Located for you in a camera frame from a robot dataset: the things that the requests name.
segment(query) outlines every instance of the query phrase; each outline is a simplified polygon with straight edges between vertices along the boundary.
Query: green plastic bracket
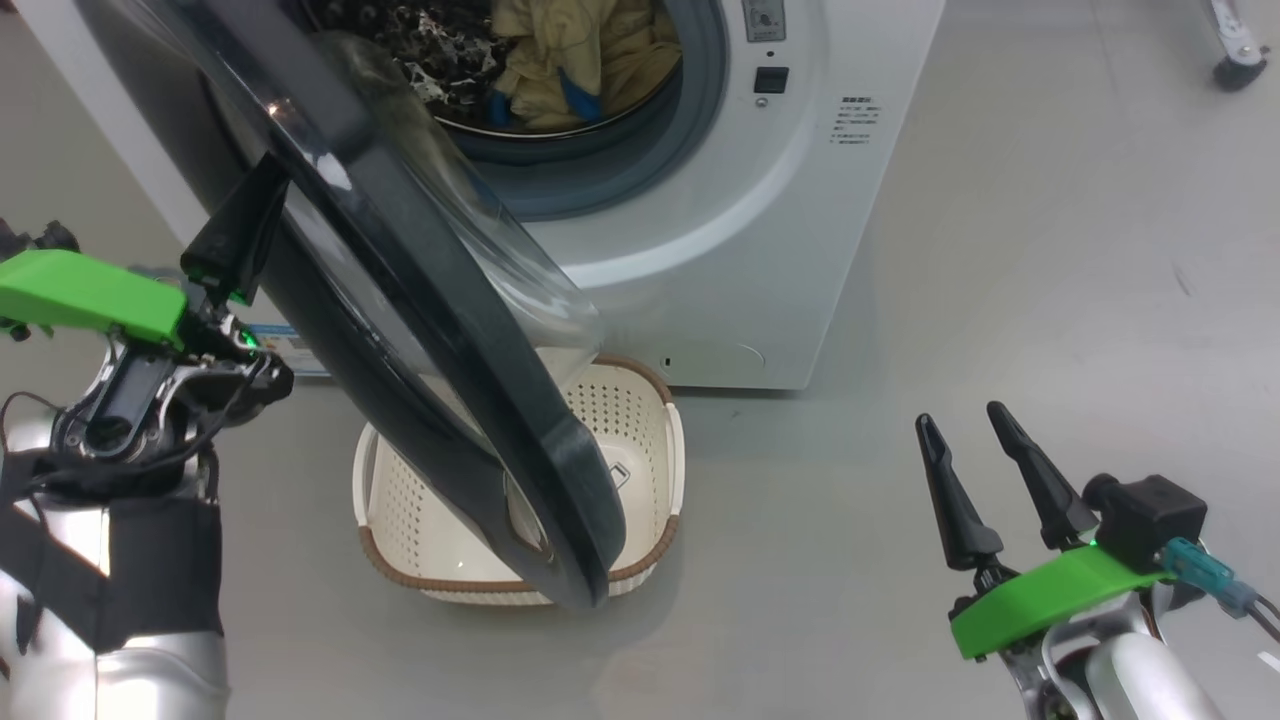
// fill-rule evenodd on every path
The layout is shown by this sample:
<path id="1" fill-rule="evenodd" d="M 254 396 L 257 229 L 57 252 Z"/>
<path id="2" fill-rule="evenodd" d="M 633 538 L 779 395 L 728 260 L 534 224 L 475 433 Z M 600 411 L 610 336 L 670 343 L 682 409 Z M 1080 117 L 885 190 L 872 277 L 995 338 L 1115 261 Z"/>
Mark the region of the green plastic bracket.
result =
<path id="1" fill-rule="evenodd" d="M 1101 547 L 1079 547 L 982 596 L 951 621 L 951 634 L 966 660 L 980 657 L 1171 577 L 1142 575 Z"/>
<path id="2" fill-rule="evenodd" d="M 187 296 L 173 286 L 68 250 L 27 250 L 0 263 L 0 318 L 36 327 L 124 334 L 182 348 Z"/>

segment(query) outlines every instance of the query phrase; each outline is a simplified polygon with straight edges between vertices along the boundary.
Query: floor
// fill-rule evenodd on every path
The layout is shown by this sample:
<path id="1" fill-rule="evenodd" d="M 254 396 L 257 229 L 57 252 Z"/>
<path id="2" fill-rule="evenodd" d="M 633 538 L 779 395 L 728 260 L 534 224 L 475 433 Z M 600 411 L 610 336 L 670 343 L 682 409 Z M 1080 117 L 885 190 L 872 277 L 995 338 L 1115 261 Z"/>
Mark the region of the floor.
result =
<path id="1" fill-rule="evenodd" d="M 809 391 L 686 395 L 680 539 L 591 615 L 440 605 L 356 542 L 362 419 L 308 384 L 219 442 L 233 717 L 1020 717 L 965 664 L 911 420 L 933 413 L 1004 559 L 1048 559 L 987 428 L 1001 398 L 1078 483 L 1162 473 L 1280 596 L 1280 70 L 1224 96 L 1193 0 L 951 0 Z M 1280 42 L 1280 5 L 1253 0 Z M 88 251 L 175 247 L 12 17 L 0 217 Z M 69 400 L 92 338 L 6 347 L 0 391 Z M 1229 717 L 1280 648 L 1211 603 L 1166 621 Z"/>

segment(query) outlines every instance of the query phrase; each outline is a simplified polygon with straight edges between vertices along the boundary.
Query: white plastic basket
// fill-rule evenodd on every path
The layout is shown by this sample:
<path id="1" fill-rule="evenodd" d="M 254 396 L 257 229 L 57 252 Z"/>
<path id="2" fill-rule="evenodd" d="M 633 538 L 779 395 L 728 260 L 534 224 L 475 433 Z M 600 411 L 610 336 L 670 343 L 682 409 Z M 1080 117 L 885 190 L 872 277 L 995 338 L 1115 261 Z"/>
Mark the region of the white plastic basket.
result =
<path id="1" fill-rule="evenodd" d="M 671 391 L 648 368 L 599 357 L 564 393 L 618 486 L 627 541 L 609 594 L 640 587 L 676 537 L 685 497 L 685 434 Z M 389 442 L 366 425 L 353 470 L 360 542 L 394 583 L 471 605 L 548 605 L 449 509 Z"/>

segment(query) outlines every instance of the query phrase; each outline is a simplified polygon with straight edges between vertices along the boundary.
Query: laundry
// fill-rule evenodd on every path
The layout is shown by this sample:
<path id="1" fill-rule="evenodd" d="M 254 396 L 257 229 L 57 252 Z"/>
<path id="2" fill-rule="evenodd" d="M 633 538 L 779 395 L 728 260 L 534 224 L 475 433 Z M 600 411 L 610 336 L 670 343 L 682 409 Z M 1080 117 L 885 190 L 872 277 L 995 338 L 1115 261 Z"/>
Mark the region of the laundry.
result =
<path id="1" fill-rule="evenodd" d="M 484 124 L 515 40 L 490 29 L 489 0 L 305 0 L 312 23 L 390 53 L 436 119 Z"/>
<path id="2" fill-rule="evenodd" d="M 490 122 L 570 129 L 641 102 L 680 61 L 654 0 L 494 0 L 493 33 L 516 41 L 494 82 Z"/>

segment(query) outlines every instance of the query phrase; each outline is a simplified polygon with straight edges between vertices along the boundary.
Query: white washing machine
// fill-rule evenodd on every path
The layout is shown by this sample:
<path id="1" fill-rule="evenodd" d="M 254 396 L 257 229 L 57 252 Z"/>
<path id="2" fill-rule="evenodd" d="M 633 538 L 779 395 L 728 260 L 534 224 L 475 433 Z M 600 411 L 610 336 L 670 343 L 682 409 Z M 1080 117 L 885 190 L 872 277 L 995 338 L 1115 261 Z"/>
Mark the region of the white washing machine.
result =
<path id="1" fill-rule="evenodd" d="M 134 0 L 17 5 L 174 234 L 195 237 L 243 173 L 196 65 Z M 668 0 L 684 59 L 639 110 L 561 140 L 451 136 L 599 307 L 607 350 L 676 386 L 803 388 L 942 5 Z M 285 323 L 264 301 L 246 316 Z"/>

